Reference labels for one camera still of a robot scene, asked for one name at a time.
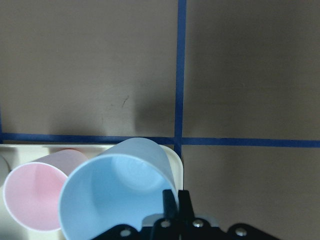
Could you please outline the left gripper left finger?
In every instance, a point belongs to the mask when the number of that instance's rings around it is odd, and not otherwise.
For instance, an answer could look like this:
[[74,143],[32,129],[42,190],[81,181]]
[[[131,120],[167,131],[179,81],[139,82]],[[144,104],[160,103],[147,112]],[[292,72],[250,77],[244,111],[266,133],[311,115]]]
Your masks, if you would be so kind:
[[162,225],[172,225],[178,216],[178,206],[172,190],[162,191],[163,217]]

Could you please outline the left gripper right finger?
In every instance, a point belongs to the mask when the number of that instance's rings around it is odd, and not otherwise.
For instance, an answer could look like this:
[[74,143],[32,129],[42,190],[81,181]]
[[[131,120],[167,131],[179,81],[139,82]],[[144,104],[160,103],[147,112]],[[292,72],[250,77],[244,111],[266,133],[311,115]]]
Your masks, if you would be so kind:
[[178,219],[185,225],[191,225],[195,219],[190,193],[188,190],[178,191]]

